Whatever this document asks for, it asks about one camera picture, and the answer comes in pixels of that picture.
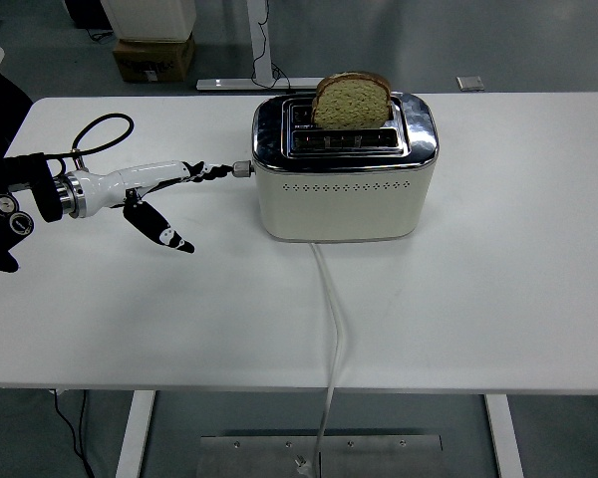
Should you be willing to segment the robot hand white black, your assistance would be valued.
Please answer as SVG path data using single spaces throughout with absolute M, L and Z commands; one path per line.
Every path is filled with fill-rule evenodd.
M 145 200 L 149 193 L 184 182 L 202 182 L 223 178 L 233 168 L 201 161 L 166 161 L 135 166 L 98 175 L 84 170 L 69 174 L 74 195 L 70 215 L 86 218 L 104 208 L 120 207 L 124 218 L 153 243 L 193 253 L 194 246 L 183 239 L 170 223 Z

